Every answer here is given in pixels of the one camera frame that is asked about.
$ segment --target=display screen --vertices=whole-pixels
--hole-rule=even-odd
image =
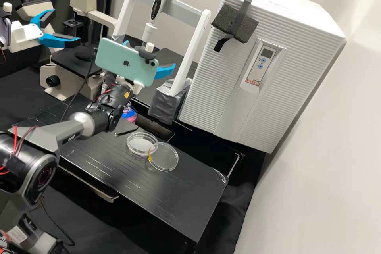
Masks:
[[[261,56],[264,56],[266,58],[271,58],[273,53],[274,53],[273,51],[270,51],[270,50],[267,50],[267,49],[263,49],[262,53],[261,53]]]

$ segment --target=petri dish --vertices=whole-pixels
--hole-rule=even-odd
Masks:
[[[168,143],[156,143],[148,151],[148,161],[159,171],[172,171],[179,162],[177,151]]]
[[[147,156],[148,151],[156,151],[157,138],[148,132],[134,132],[127,138],[127,146],[130,151],[139,156]]]

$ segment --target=mint green smartphone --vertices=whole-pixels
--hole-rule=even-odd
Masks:
[[[140,57],[136,50],[107,38],[102,38],[99,42],[95,64],[144,86],[152,85],[159,66],[157,59],[146,63],[146,59]]]

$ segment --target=white label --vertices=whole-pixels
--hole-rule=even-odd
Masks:
[[[18,226],[15,226],[11,230],[9,230],[7,234],[12,238],[12,242],[17,243],[19,245],[28,238],[24,231],[22,231]]]

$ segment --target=black foam block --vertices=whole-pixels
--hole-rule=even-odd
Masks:
[[[212,26],[225,33],[231,33],[231,28],[234,25],[238,12],[237,9],[229,5],[223,5],[217,16],[214,18]],[[241,43],[248,42],[257,25],[258,22],[256,20],[245,15],[237,32],[234,34],[234,38]]]

